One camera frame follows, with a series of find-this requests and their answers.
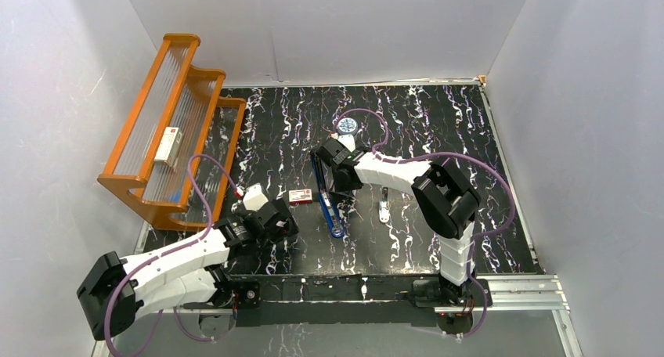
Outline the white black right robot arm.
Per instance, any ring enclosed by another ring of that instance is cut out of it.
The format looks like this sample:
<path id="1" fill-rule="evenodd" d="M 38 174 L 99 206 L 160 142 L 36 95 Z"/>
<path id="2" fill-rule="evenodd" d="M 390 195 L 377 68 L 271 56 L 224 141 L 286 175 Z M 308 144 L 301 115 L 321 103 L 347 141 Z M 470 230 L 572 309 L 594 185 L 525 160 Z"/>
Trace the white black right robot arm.
<path id="1" fill-rule="evenodd" d="M 475 270 L 471 234 L 481 197 L 453 162 L 381 159 L 364 147 L 350 150 L 335 138 L 313 150 L 310 159 L 319 202 L 332 236 L 343 236 L 345 227 L 330 195 L 325 169 L 332 174 L 336 193 L 351 196 L 364 185 L 375 185 L 408 194 L 415 198 L 424 220 L 436 235 L 440 255 L 437 280 L 415 283 L 410 297 L 425 306 L 462 305 L 470 298 Z"/>

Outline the red white staples box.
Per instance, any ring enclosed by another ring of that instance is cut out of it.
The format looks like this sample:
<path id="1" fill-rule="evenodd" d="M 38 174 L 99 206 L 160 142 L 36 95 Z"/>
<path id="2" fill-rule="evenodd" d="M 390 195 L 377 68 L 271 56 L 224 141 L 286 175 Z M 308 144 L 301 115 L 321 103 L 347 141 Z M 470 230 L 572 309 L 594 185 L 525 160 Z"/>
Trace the red white staples box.
<path id="1" fill-rule="evenodd" d="M 288 192 L 288 202 L 295 204 L 310 204 L 313 202 L 313 191 L 311 189 L 295 189 Z"/>

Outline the white light-blue staple remover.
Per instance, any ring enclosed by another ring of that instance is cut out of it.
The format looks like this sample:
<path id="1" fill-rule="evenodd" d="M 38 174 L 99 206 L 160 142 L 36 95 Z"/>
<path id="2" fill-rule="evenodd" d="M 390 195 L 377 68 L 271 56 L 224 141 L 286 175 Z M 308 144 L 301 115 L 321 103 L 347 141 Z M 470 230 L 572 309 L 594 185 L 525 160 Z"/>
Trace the white light-blue staple remover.
<path id="1" fill-rule="evenodd" d="M 379 200 L 378 216 L 379 216 L 379 221 L 383 224 L 387 224 L 390 221 L 390 205 L 389 205 L 388 195 L 389 195 L 389 188 L 382 187 L 381 198 Z"/>

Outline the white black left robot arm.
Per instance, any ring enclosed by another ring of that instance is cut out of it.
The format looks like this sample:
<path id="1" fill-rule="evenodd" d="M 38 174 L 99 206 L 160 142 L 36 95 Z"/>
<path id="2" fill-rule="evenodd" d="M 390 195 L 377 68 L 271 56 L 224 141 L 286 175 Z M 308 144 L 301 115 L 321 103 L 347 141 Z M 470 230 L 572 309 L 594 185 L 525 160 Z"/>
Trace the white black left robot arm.
<path id="1" fill-rule="evenodd" d="M 223 265 L 257 255 L 297 234 L 297 222 L 285 200 L 270 200 L 256 211 L 220 218 L 208 232 L 157 250 L 123 258 L 116 251 L 105 253 L 76 295 L 97 341 L 121 334 L 147 314 L 179 305 L 223 308 L 237 296 L 240 308 L 257 307 L 257 300 L 246 293 L 258 293 L 259 285 L 233 283 Z"/>

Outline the blue black stapler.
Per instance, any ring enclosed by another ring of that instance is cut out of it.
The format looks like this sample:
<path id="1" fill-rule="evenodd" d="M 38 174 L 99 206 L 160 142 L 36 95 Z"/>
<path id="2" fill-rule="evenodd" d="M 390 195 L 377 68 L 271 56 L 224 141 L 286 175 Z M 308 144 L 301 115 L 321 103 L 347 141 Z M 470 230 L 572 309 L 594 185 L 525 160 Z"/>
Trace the blue black stapler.
<path id="1" fill-rule="evenodd" d="M 327 228 L 329 229 L 330 235 L 333 238 L 342 238 L 345 235 L 345 228 L 339 219 L 338 209 L 328 192 L 327 183 L 323 173 L 322 162 L 315 151 L 310 152 L 310 160 L 312 162 L 312 168 L 316 177 L 319 204 L 321 206 Z"/>

